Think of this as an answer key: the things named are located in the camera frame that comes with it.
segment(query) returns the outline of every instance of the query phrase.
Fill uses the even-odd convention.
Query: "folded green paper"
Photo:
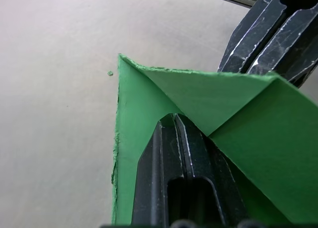
[[[318,222],[318,108],[276,74],[148,68],[119,56],[113,223],[129,224],[137,163],[157,121],[183,113],[228,157],[250,216]]]

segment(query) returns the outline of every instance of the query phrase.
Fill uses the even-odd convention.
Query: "white surface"
[[[221,0],[0,0],[0,227],[110,223],[117,54],[215,71],[246,13]]]

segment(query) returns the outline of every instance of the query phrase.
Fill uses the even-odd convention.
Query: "green paper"
[[[131,221],[138,159],[157,121],[181,111],[238,167],[231,165],[252,218],[318,222],[318,108],[278,75],[147,68],[120,56],[118,94],[115,224]]]

